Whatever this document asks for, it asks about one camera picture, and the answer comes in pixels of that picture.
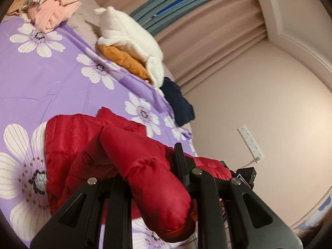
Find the pink clothing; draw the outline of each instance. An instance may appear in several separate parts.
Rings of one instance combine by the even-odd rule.
[[[46,0],[41,5],[31,5],[28,17],[36,29],[48,33],[62,21],[67,21],[81,5],[81,0]]]

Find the navy blue cloth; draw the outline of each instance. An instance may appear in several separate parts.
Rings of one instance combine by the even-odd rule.
[[[160,89],[174,111],[175,122],[178,126],[182,126],[195,119],[194,108],[182,96],[180,87],[174,81],[165,77],[164,84]]]

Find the metal bolt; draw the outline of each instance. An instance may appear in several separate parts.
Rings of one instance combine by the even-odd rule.
[[[199,168],[194,168],[191,172],[195,175],[201,175],[203,173],[203,170]]]
[[[230,182],[234,185],[240,185],[241,184],[241,180],[237,177],[234,177],[230,180]]]
[[[97,183],[97,179],[96,178],[90,178],[90,179],[88,179],[88,184],[94,185],[96,183]]]

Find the floral bedsheet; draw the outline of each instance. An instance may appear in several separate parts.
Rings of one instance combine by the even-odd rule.
[[[148,83],[96,54],[69,26],[44,34],[15,17],[0,24],[0,209],[29,244],[49,220],[44,158],[46,122],[58,114],[95,116],[105,106],[146,125],[147,136],[181,142],[192,135],[174,123],[168,102]],[[134,249],[174,248],[133,222]]]

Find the white fleece garment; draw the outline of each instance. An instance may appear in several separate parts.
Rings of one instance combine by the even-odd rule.
[[[114,45],[130,56],[145,63],[153,87],[159,88],[164,82],[164,55],[157,41],[133,18],[114,7],[95,9],[99,16],[101,37],[98,45]]]

